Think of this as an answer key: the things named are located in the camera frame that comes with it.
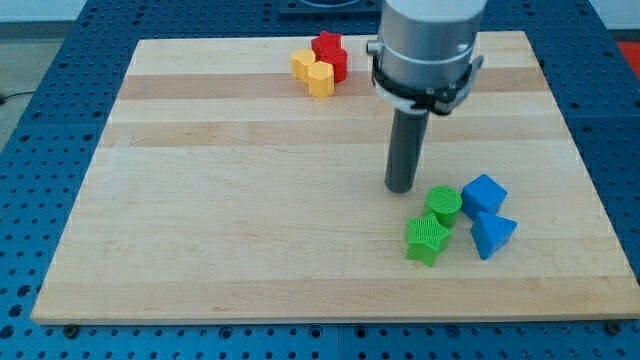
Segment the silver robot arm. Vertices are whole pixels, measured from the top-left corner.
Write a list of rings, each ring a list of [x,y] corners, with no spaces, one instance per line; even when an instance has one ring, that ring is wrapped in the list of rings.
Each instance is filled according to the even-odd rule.
[[[473,54],[486,0],[386,0],[366,43],[372,82],[409,115],[450,114],[471,93],[484,57]]]

